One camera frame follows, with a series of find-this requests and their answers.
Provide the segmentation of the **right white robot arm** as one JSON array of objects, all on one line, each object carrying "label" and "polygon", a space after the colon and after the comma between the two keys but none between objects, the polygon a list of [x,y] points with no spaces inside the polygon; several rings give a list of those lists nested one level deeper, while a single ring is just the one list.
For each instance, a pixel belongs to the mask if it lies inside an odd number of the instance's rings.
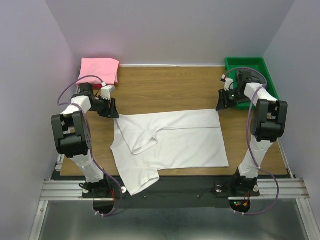
[{"label": "right white robot arm", "polygon": [[218,92],[216,110],[235,107],[249,102],[246,123],[248,150],[232,176],[229,190],[234,195],[258,192],[258,175],[269,148],[285,132],[288,103],[273,97],[268,91],[268,80],[250,67],[236,67],[237,81],[223,74],[223,89]]}]

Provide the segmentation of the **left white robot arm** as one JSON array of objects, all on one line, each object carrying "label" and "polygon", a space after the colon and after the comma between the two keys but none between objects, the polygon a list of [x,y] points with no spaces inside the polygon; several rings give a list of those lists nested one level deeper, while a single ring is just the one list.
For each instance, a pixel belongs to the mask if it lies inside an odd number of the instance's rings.
[{"label": "left white robot arm", "polygon": [[85,182],[79,186],[85,195],[106,197],[111,190],[109,177],[94,158],[92,151],[92,135],[87,119],[87,112],[96,112],[100,117],[118,119],[116,99],[111,93],[116,88],[102,83],[100,95],[94,94],[90,83],[79,86],[78,92],[65,103],[67,108],[60,114],[51,117],[54,143],[59,154],[71,159],[82,171]]}]

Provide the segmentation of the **white t shirt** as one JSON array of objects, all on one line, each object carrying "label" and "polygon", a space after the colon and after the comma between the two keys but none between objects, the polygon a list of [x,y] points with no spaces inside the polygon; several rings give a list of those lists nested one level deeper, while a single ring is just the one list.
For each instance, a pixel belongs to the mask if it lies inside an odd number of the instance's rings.
[{"label": "white t shirt", "polygon": [[155,184],[160,170],[229,167],[215,109],[121,114],[110,149],[131,196]]}]

